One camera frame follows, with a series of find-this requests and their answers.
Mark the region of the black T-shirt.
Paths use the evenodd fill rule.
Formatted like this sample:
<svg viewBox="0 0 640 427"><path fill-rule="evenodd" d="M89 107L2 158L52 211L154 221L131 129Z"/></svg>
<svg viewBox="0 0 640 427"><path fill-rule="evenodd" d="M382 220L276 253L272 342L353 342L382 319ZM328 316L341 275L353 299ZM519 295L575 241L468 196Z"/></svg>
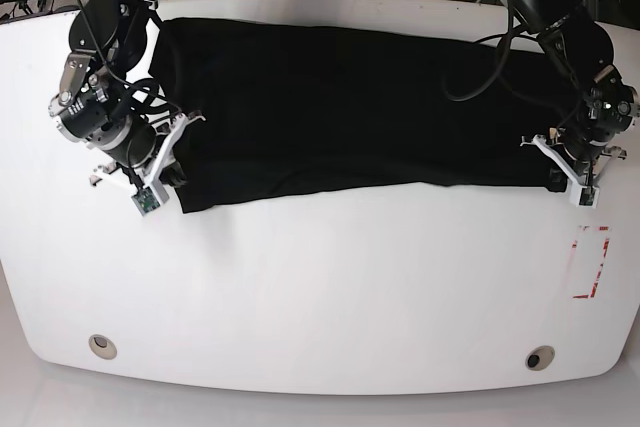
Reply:
<svg viewBox="0 0 640 427"><path fill-rule="evenodd" d="M186 213L414 182L564 191L561 170L520 145L577 103L544 55L512 51L501 80L450 100L496 62L464 41L179 18L163 24L149 72L205 117L175 147Z"/></svg>

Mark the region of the red tape rectangle marking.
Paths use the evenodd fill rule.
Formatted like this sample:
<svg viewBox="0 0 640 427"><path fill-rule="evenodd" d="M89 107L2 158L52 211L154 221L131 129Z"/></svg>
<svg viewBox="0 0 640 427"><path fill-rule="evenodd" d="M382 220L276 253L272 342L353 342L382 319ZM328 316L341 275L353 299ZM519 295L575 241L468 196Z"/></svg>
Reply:
<svg viewBox="0 0 640 427"><path fill-rule="evenodd" d="M595 296L611 234L609 226L578 228L568 262L568 285L572 299L590 299Z"/></svg>

